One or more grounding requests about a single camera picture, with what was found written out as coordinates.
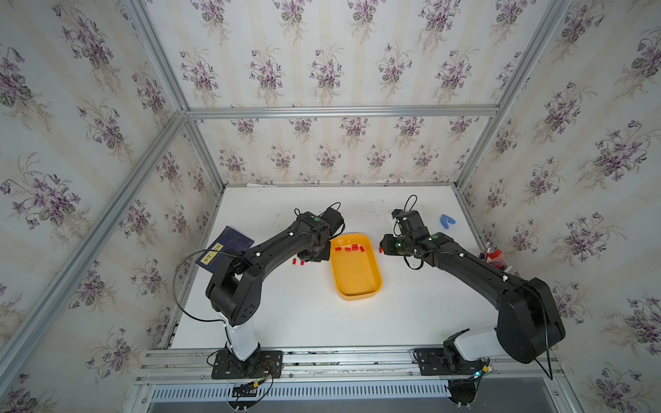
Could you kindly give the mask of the yellow plastic storage box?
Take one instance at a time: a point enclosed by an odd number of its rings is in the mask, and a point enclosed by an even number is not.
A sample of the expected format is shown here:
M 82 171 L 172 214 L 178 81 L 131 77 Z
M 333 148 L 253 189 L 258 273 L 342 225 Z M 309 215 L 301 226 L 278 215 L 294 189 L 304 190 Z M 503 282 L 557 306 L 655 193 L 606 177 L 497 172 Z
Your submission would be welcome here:
M 353 244 L 358 251 L 345 251 Z M 347 301 L 374 297 L 383 286 L 380 268 L 370 239 L 362 233 L 344 234 L 332 240 L 330 248 L 332 275 L 338 295 Z

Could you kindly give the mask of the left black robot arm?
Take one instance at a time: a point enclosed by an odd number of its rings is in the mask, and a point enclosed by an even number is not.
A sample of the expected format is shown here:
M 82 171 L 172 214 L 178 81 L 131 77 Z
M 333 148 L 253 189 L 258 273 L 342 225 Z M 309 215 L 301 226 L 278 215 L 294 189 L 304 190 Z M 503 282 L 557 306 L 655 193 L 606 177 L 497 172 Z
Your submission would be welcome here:
M 255 357 L 260 344 L 252 318 L 261 304 L 263 283 L 280 265 L 290 258 L 304 263 L 319 263 L 330 259 L 332 240 L 345 228 L 342 214 L 331 206 L 323 213 L 294 210 L 295 220 L 274 237 L 246 251 L 209 246 L 185 256 L 176 266 L 172 283 L 187 262 L 195 257 L 208 258 L 211 278 L 205 290 L 218 318 L 200 318 L 184 309 L 172 287 L 172 296 L 180 313 L 203 325 L 221 323 L 224 328 L 225 350 L 237 361 Z

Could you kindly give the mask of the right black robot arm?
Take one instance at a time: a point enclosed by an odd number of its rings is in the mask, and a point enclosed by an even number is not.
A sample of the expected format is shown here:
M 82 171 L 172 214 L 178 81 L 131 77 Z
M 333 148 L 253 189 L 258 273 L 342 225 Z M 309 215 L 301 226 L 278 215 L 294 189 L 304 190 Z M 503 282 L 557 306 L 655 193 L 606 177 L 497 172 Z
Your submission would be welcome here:
M 444 341 L 440 360 L 451 373 L 468 373 L 479 361 L 499 356 L 529 364 L 566 338 L 551 288 L 541 279 L 525 280 L 495 268 L 443 233 L 418 240 L 386 234 L 380 248 L 387 256 L 413 257 L 451 274 L 497 310 L 493 328 L 463 330 Z

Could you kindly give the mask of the blue plastic clip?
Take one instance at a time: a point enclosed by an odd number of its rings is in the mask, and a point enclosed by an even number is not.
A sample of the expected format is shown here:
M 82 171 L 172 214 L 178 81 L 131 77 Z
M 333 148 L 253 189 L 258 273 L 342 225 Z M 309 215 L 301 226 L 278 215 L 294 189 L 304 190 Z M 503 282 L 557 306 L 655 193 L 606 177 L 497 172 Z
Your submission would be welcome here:
M 446 230 L 449 230 L 449 228 L 450 228 L 452 225 L 455 225 L 455 224 L 456 224 L 455 219 L 453 219 L 452 217 L 447 216 L 447 215 L 445 215 L 445 214 L 443 214 L 443 215 L 440 217 L 440 222 L 441 222 L 442 227 L 443 227 L 444 229 L 446 229 Z

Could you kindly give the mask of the dark blue booklet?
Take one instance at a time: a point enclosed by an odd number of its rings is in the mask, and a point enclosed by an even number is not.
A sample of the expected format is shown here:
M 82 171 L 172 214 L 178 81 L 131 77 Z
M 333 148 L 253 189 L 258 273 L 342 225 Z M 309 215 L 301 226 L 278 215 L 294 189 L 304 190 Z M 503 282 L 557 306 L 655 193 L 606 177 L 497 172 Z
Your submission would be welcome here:
M 214 261 L 220 256 L 238 256 L 253 246 L 254 241 L 241 232 L 227 226 L 210 246 L 196 259 L 196 265 L 212 272 Z

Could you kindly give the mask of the pink pen holder cup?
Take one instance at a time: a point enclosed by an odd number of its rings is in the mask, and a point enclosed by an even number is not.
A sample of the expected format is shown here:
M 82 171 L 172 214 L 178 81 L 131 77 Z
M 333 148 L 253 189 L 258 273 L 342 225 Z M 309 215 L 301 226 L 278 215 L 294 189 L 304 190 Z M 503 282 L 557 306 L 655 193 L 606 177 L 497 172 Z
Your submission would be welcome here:
M 487 248 L 486 250 L 480 252 L 479 258 L 484 263 L 502 270 L 505 273 L 509 273 L 511 271 L 511 265 L 509 265 L 504 253 L 502 253 L 500 249 Z

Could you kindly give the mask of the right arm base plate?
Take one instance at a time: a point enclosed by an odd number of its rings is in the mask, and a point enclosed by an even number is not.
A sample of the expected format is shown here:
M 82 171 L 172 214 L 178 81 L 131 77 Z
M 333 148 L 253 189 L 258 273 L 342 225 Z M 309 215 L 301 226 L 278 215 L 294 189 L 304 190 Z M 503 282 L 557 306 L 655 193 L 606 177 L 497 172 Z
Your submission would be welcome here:
M 488 370 L 489 361 L 467 361 L 454 347 L 418 348 L 413 359 L 423 376 L 474 376 Z

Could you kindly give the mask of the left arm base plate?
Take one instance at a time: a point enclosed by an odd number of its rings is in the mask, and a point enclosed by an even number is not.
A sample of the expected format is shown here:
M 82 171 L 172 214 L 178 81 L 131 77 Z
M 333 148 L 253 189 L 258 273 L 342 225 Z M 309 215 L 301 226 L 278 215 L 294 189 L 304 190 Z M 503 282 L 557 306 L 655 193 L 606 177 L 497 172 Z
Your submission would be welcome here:
M 267 376 L 279 379 L 282 375 L 283 352 L 258 349 L 246 361 L 239 361 L 229 349 L 221 349 L 214 354 L 211 366 L 213 380 L 254 380 Z

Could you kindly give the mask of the aluminium rail frame front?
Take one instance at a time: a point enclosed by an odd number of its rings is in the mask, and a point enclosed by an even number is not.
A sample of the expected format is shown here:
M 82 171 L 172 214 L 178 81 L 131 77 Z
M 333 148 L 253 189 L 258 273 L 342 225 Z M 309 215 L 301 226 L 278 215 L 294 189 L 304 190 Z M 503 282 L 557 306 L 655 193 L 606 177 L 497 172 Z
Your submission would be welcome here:
M 556 359 L 549 373 L 535 363 L 503 357 L 477 361 L 461 373 L 442 366 L 440 349 L 362 346 L 266 349 L 274 356 L 241 379 L 211 349 L 147 351 L 125 412 L 153 412 L 157 404 L 219 403 L 255 412 L 269 402 L 447 399 L 460 411 L 511 402 L 531 411 L 535 400 L 553 412 L 582 407 Z

